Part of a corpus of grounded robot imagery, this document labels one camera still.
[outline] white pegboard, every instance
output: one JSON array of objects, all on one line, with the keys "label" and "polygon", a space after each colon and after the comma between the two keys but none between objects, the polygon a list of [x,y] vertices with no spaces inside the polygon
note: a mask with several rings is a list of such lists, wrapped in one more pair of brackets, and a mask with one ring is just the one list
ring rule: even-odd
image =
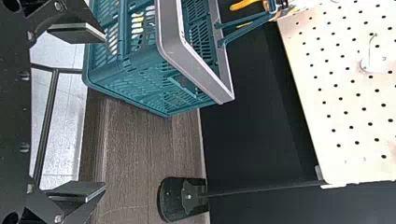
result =
[{"label": "white pegboard", "polygon": [[278,21],[319,165],[330,184],[394,181],[396,0],[339,2]]}]

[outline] basket handle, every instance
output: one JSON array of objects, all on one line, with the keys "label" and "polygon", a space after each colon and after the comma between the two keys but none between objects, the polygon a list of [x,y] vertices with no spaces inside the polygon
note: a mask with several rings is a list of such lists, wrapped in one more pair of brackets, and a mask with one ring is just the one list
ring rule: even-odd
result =
[{"label": "basket handle", "polygon": [[155,0],[157,49],[161,56],[181,74],[205,92],[216,103],[222,105],[235,99],[230,67],[225,47],[218,41],[224,36],[214,25],[219,22],[217,0],[206,0],[209,4],[214,42],[219,62],[219,76],[195,52],[184,36],[181,0]]}]

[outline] gray tile floor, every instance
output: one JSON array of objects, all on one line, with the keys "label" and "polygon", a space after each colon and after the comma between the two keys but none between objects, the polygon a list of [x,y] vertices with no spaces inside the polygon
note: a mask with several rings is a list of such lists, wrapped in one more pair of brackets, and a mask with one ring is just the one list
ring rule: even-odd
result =
[{"label": "gray tile floor", "polygon": [[[83,54],[84,45],[69,45],[52,35],[43,34],[31,49],[31,60],[52,67],[82,68]],[[51,73],[33,70],[31,174],[35,167],[50,79]],[[42,189],[53,189],[78,179],[86,98],[87,87],[82,83],[80,75],[60,75],[44,162]]]}]

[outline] bolt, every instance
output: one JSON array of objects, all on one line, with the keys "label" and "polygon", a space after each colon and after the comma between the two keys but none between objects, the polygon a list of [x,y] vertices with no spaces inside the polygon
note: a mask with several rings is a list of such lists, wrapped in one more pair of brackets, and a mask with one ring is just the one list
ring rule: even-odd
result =
[{"label": "bolt", "polygon": [[30,151],[30,144],[21,143],[20,144],[20,153],[28,153]]},{"label": "bolt", "polygon": [[28,184],[28,185],[27,185],[27,193],[28,193],[28,194],[33,193],[33,184]]},{"label": "bolt", "polygon": [[27,32],[27,39],[28,39],[29,41],[35,40],[35,35],[33,34],[32,31],[28,31],[28,32]]},{"label": "bolt", "polygon": [[30,80],[30,73],[24,71],[20,73],[20,77],[22,81],[29,81]]},{"label": "bolt", "polygon": [[55,2],[54,5],[55,5],[56,10],[62,11],[62,5],[59,2]]},{"label": "bolt", "polygon": [[53,220],[55,223],[61,223],[62,221],[64,221],[64,217],[62,217],[62,215],[57,215],[55,217],[55,220]]}]

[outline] black table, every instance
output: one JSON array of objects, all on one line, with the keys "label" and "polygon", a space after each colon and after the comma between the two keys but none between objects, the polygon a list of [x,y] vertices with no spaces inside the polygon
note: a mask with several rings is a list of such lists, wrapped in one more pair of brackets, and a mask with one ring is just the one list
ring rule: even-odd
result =
[{"label": "black table", "polygon": [[[222,21],[237,12],[219,1]],[[228,46],[234,102],[201,110],[209,194],[317,180],[318,160],[275,22]],[[272,190],[210,199],[212,224],[394,223],[395,185]]]}]

